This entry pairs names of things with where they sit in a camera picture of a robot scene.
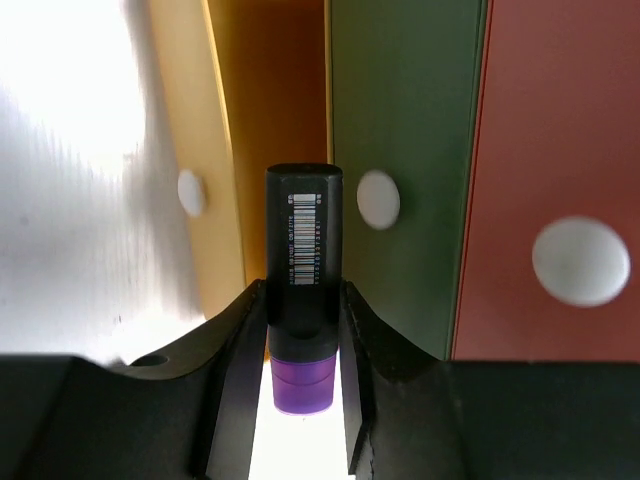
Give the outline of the yellow bottom drawer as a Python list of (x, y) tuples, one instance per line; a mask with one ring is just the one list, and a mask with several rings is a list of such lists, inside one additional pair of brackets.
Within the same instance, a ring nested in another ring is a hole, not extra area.
[(324, 1), (153, 1), (178, 167), (204, 194), (188, 220), (206, 318), (266, 274), (265, 173), (329, 159)]

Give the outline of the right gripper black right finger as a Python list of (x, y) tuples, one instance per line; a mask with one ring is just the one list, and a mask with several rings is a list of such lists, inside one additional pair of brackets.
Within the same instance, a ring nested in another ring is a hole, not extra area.
[(340, 293), (348, 471), (358, 479), (635, 479), (639, 368), (441, 361)]

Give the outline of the green drawer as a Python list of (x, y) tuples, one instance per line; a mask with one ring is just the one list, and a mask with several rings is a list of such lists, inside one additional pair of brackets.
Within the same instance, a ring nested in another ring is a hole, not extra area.
[(343, 273), (434, 357), (451, 350), (487, 21), (484, 1), (330, 5)]

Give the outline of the purple black highlighter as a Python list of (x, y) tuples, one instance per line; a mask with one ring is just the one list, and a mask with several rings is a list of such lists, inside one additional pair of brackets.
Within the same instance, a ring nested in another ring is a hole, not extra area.
[(290, 415), (334, 398), (342, 281), (343, 172), (271, 166), (265, 176), (268, 349), (275, 407)]

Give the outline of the coral top drawer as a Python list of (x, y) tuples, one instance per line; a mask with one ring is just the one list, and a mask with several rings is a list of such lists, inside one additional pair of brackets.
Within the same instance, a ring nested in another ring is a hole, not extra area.
[(639, 5), (488, 7), (457, 360), (639, 357)]

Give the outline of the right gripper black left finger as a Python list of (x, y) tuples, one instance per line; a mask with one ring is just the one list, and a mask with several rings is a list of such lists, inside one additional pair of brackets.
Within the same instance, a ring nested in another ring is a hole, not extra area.
[(128, 366), (1, 359), (5, 479), (245, 479), (266, 339), (266, 289)]

